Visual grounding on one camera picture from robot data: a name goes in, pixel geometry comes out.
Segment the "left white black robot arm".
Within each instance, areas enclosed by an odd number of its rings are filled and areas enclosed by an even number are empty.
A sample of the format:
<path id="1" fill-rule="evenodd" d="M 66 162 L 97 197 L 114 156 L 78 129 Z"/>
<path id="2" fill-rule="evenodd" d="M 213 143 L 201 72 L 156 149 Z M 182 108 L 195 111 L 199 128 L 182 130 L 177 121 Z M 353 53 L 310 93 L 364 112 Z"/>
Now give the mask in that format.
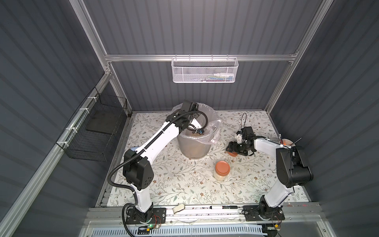
<path id="1" fill-rule="evenodd" d="M 154 179 L 152 164 L 159 153 L 184 130 L 191 128 L 198 132 L 207 125 L 207 115 L 199 110 L 199 104 L 185 100 L 179 109 L 167 116 L 162 127 L 146 143 L 124 153 L 126 164 L 122 173 L 134 191 L 135 208 L 140 213 L 150 213 L 153 208 L 150 197 L 150 184 Z"/>

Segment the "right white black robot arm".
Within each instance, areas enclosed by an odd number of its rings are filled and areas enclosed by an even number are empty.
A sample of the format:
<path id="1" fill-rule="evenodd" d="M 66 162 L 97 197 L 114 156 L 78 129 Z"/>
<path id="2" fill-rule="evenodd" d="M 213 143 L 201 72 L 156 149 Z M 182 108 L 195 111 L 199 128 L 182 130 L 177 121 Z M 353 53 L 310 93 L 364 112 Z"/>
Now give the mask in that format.
<path id="1" fill-rule="evenodd" d="M 236 133 L 226 152 L 252 156 L 265 153 L 276 159 L 277 181 L 260 199 L 257 212 L 262 219 L 269 219 L 281 210 L 284 201 L 295 192 L 295 186 L 303 186 L 313 180 L 309 162 L 302 147 L 284 145 L 263 136 L 257 136 L 252 127 L 243 127 Z"/>

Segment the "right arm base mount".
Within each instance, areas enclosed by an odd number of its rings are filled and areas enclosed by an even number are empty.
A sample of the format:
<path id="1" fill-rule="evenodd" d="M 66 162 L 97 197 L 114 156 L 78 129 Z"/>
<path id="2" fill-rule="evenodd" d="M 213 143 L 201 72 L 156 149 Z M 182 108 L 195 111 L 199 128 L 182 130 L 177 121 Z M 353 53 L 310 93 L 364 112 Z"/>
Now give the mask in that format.
<path id="1" fill-rule="evenodd" d="M 242 215 L 246 221 L 278 221 L 279 223 L 285 220 L 284 213 L 281 207 L 266 207 L 259 205 L 244 205 L 242 207 Z"/>

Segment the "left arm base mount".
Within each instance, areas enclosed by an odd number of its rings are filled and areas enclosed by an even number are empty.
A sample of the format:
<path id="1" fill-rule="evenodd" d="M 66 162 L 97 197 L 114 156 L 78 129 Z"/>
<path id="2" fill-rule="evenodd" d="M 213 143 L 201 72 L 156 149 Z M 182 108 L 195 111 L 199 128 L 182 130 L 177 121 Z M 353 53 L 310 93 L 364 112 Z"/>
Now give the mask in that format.
<path id="1" fill-rule="evenodd" d="M 126 211 L 127 224 L 164 224 L 166 221 L 166 208 L 150 208 L 147 212 L 141 212 L 135 207 L 130 207 Z"/>

